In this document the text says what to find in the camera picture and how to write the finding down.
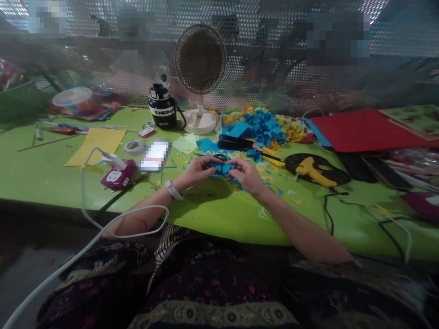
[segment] black water bottle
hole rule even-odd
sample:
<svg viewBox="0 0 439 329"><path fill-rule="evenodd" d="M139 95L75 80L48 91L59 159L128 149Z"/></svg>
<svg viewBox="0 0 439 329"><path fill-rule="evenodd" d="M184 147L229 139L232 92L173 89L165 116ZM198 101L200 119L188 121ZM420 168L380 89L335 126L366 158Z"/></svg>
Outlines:
<svg viewBox="0 0 439 329"><path fill-rule="evenodd" d="M150 96L148 100L150 106L150 111L154 122L160 129L173 129L177 125L177 114L176 110L180 112L183 117L184 125L181 129L183 130L186 126L186 118L184 117L182 111L177 105L175 99L173 99L168 94L168 89L162 84L153 84L150 88Z"/></svg>

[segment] woman's left hand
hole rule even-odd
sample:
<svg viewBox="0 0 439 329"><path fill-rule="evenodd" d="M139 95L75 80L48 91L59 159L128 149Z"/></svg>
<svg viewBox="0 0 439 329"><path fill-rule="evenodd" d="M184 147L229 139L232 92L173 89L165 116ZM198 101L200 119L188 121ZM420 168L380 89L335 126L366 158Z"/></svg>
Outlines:
<svg viewBox="0 0 439 329"><path fill-rule="evenodd" d="M215 167L208 168L210 162L224 163L210 155L205 155L200 158L191 160L189 166L184 170L180 176L172 181L175 189L182 193L184 190L201 183L206 178L212 176L216 172Z"/></svg>

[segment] wristwatch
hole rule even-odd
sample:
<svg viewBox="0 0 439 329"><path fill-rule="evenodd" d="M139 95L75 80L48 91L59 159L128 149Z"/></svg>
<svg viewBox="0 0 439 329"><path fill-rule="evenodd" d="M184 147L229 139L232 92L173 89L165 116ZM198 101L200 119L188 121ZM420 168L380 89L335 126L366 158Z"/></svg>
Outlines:
<svg viewBox="0 0 439 329"><path fill-rule="evenodd" d="M174 185L172 185L172 182L170 180L166 181L165 186L174 199L176 199L177 201L183 200L183 196L177 192L177 190L175 189Z"/></svg>

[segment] fan stand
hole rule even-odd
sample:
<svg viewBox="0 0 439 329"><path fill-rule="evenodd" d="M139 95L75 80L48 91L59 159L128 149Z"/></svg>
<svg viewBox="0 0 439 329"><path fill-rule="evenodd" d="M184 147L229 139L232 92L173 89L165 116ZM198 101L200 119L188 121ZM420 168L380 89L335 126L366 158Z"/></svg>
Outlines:
<svg viewBox="0 0 439 329"><path fill-rule="evenodd" d="M184 130L194 135L204 135L212 132L216 127L216 115L204 109L203 95L200 95L198 109L184 111L186 127Z"/></svg>

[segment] metal mesh wall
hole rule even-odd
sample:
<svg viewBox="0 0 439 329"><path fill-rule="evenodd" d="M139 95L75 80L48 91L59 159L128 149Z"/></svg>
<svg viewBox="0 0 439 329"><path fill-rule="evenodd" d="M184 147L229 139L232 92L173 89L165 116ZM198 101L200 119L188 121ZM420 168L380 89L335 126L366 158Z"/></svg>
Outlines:
<svg viewBox="0 0 439 329"><path fill-rule="evenodd" d="M0 0L3 56L47 70L61 88L99 85L138 106L147 105L162 73L180 106L196 105L173 61L179 36L196 23L215 28L227 51L224 78L205 96L210 109L255 105L299 115L317 106L336 112L439 97L434 0L67 0L66 33L55 36L28 33L29 2ZM310 74L308 15L346 13L369 19L370 57L353 69ZM38 85L54 93L44 79Z"/></svg>

